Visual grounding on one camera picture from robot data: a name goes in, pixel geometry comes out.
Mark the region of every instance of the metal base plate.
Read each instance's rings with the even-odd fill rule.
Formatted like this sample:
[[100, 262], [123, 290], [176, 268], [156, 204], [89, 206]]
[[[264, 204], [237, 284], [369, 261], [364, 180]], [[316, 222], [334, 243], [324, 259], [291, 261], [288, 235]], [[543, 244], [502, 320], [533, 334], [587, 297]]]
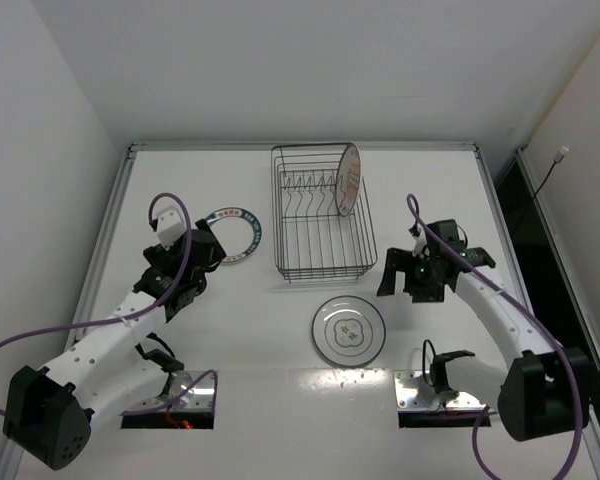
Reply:
[[393, 379], [396, 387], [398, 412], [479, 412], [485, 405], [469, 395], [458, 392], [454, 397], [438, 395], [422, 378], [421, 370], [395, 370]]
[[[200, 371], [183, 371], [176, 374], [171, 382], [169, 389], [169, 398], [173, 398], [186, 389], [194, 379], [202, 375], [204, 370]], [[189, 390], [180, 400], [175, 402], [171, 407], [174, 413], [211, 413], [213, 410], [213, 394], [215, 392], [214, 375], [207, 375], [198, 385]], [[151, 406], [158, 406], [164, 402], [166, 397], [156, 397], [137, 403], [130, 410], [141, 410]]]

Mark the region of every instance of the metal frame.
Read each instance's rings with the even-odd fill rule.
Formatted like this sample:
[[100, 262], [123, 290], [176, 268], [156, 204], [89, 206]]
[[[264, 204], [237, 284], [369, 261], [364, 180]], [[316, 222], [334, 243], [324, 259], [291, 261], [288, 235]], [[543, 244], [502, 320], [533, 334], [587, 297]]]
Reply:
[[275, 263], [289, 283], [355, 280], [378, 261], [364, 178], [349, 215], [338, 212], [338, 162], [351, 143], [271, 149]]
[[[80, 300], [76, 307], [76, 312], [72, 323], [87, 320], [92, 312], [95, 303], [95, 298], [98, 293], [98, 287], [102, 278], [104, 265], [109, 255], [109, 249], [115, 230], [115, 225], [122, 207], [122, 200], [127, 190], [129, 178], [133, 169], [133, 163], [137, 152], [140, 151], [195, 151], [195, 150], [271, 150], [275, 145], [281, 143], [319, 143], [311, 141], [294, 142], [294, 141], [262, 141], [262, 142], [137, 142], [132, 144], [125, 152], [111, 196], [109, 204], [103, 219], [102, 228], [98, 235], [98, 240], [89, 264], [87, 277], [80, 295]], [[516, 293], [519, 298], [524, 300], [527, 306], [530, 306], [524, 283], [520, 274], [518, 262], [513, 254], [513, 246], [509, 238], [504, 216], [500, 209], [498, 199], [495, 194], [493, 181], [485, 166], [484, 160], [480, 151], [473, 142], [356, 142], [361, 148], [375, 148], [376, 150], [424, 150], [424, 151], [470, 151], [475, 152], [476, 161], [482, 177], [482, 182], [487, 194], [489, 205], [493, 213], [493, 219], [498, 229], [498, 234], [504, 248], [507, 265], [512, 273], [512, 279]], [[67, 345], [73, 342], [74, 335], [69, 335]], [[589, 455], [593, 463], [594, 469], [600, 478], [600, 427], [596, 419], [593, 409], [591, 409], [591, 419], [589, 424], [591, 428], [585, 430], [585, 442], [587, 444]], [[15, 478], [20, 461], [22, 460], [23, 450], [15, 443], [8, 441], [3, 451], [0, 460], [0, 480]]]
[[[526, 166], [527, 157], [524, 153], [524, 150], [519, 149], [516, 152], [517, 161], [520, 166], [520, 171], [522, 172], [522, 177], [524, 178], [529, 191], [535, 191], [537, 186], [537, 182], [532, 181], [531, 176], [529, 174], [529, 169]], [[573, 275], [573, 267], [571, 266], [571, 262], [569, 261], [569, 256], [567, 252], [562, 247], [559, 235], [557, 233], [557, 229], [555, 227], [555, 221], [550, 215], [549, 206], [547, 204], [547, 200], [543, 194], [544, 192], [540, 191], [536, 196], [536, 210], [538, 212], [538, 217], [540, 217], [540, 222], [542, 223], [542, 228], [545, 231], [547, 239], [549, 241], [549, 245], [551, 246], [551, 251], [553, 252], [553, 256], [556, 259], [556, 263], [558, 264], [558, 268], [560, 270], [560, 275], [564, 279], [565, 286], [567, 287], [567, 292], [569, 293], [569, 297], [571, 298], [571, 303], [574, 306], [574, 310], [578, 317], [578, 321], [580, 322], [580, 327], [584, 333], [585, 338], [587, 339], [587, 343], [589, 344], [589, 348], [591, 349], [593, 355], [593, 359], [596, 362], [596, 366], [600, 369], [600, 342], [598, 341], [598, 336], [596, 335], [596, 329], [594, 326], [594, 322], [591, 320], [593, 314], [591, 313], [591, 309], [588, 308], [588, 305], [585, 300], [584, 293], [578, 287], [577, 281], [574, 281]]]

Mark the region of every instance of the dish rack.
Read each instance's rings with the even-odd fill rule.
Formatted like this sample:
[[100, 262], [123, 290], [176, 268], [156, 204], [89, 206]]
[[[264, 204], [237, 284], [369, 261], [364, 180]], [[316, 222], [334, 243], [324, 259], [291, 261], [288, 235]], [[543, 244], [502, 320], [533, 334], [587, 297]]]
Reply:
[[355, 280], [378, 260], [364, 178], [351, 213], [338, 213], [336, 177], [349, 145], [271, 149], [275, 263], [289, 283]]

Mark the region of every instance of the black cable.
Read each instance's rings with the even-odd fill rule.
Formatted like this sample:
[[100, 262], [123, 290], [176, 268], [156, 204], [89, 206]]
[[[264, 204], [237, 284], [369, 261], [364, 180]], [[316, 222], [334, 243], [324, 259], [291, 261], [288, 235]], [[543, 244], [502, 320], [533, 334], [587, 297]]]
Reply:
[[147, 338], [150, 338], [151, 340], [158, 342], [160, 345], [162, 345], [162, 348], [164, 348], [169, 355], [171, 355], [173, 358], [176, 358], [176, 354], [173, 353], [173, 350], [171, 350], [169, 345], [167, 345], [167, 342], [162, 340], [158, 335], [156, 335], [155, 333], [150, 333], [149, 335], [147, 335]]
[[553, 172], [553, 169], [556, 168], [556, 165], [558, 165], [559, 162], [556, 162], [555, 160], [553, 161], [553, 164], [551, 165], [551, 168], [549, 168], [549, 171], [547, 172], [547, 174], [544, 176], [544, 180], [542, 180], [542, 182], [540, 183], [540, 186], [536, 189], [535, 193], [533, 194], [533, 196], [531, 197], [531, 200], [529, 200], [526, 203], [526, 208], [524, 209], [524, 211], [522, 212], [522, 215], [520, 215], [520, 218], [518, 219], [518, 222], [515, 224], [515, 226], [511, 229], [511, 240], [513, 240], [513, 237], [515, 237], [518, 229], [520, 228], [520, 226], [522, 225], [522, 222], [524, 221], [524, 217], [526, 217], [527, 213], [529, 212], [529, 210], [531, 209], [531, 207], [533, 206], [533, 202], [535, 201], [536, 197], [538, 196], [538, 193], [540, 193], [540, 190], [542, 189], [542, 187], [544, 187], [544, 184], [547, 183], [547, 180], [549, 180], [549, 176], [551, 175], [551, 172]]
[[[167, 342], [162, 340], [158, 335], [156, 335], [155, 333], [150, 333], [149, 335], [147, 335], [147, 338], [149, 338], [155, 342], [158, 342], [160, 345], [162, 345], [162, 347], [167, 351], [167, 353], [169, 355], [171, 355], [173, 358], [176, 358], [176, 354], [173, 353], [173, 350], [171, 350], [169, 345], [167, 345]], [[144, 358], [146, 360], [147, 354], [145, 353], [144, 348], [142, 348], [142, 345], [140, 345], [140, 344], [136, 345], [136, 351], [140, 354], [140, 356], [142, 358]]]
[[433, 387], [433, 384], [431, 383], [431, 374], [427, 375], [425, 373], [425, 367], [427, 366], [427, 344], [429, 347], [431, 347], [431, 353], [433, 353], [433, 356], [435, 357], [437, 355], [436, 348], [433, 346], [431, 340], [427, 338], [424, 342], [422, 342], [422, 379], [424, 380], [424, 383], [430, 387]]
[[464, 234], [464, 246], [465, 248], [469, 246], [469, 236], [467, 235], [467, 232], [464, 231], [464, 228], [462, 228], [460, 225], [456, 225], [460, 230], [462, 230], [462, 233]]

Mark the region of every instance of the red wire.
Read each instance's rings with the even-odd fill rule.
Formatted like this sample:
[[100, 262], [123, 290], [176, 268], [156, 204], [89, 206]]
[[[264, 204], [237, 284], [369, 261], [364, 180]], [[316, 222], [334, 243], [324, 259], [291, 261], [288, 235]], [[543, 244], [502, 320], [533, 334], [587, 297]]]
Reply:
[[167, 408], [166, 417], [167, 417], [167, 422], [168, 422], [168, 423], [170, 423], [171, 425], [175, 425], [175, 426], [176, 426], [176, 428], [182, 428], [182, 427], [180, 426], [180, 424], [179, 424], [177, 421], [175, 421], [175, 420], [173, 419], [173, 417], [171, 416], [171, 407]]

